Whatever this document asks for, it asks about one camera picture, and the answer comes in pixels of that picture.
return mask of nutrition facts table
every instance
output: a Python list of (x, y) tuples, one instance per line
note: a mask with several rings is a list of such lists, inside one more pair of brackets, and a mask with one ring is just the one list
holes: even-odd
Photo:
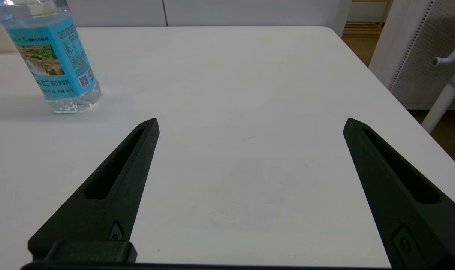
[(71, 59), (83, 51), (78, 34), (70, 36), (69, 39), (63, 42), (63, 48)]

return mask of white wall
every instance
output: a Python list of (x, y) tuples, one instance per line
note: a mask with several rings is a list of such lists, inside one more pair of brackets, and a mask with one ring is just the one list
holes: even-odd
[(353, 2), (347, 21), (379, 22), (385, 7), (385, 2)]

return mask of white table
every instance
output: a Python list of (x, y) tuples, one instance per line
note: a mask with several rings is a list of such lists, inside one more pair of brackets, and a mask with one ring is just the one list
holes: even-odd
[(51, 113), (0, 55), (0, 270), (138, 123), (138, 262), (388, 267), (343, 137), (370, 125), (455, 202), (455, 163), (324, 27), (79, 29), (103, 97)]

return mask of bottle label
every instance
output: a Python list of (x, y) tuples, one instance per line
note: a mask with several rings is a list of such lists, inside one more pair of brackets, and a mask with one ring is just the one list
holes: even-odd
[(78, 97), (96, 84), (71, 17), (50, 26), (6, 31), (46, 99)]

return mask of perforated panel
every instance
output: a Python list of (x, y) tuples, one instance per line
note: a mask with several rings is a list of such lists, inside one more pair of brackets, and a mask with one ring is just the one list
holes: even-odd
[(454, 49), (455, 0), (434, 0), (391, 84), (392, 94), (408, 109), (430, 108), (455, 72), (455, 64), (434, 67), (433, 58)]

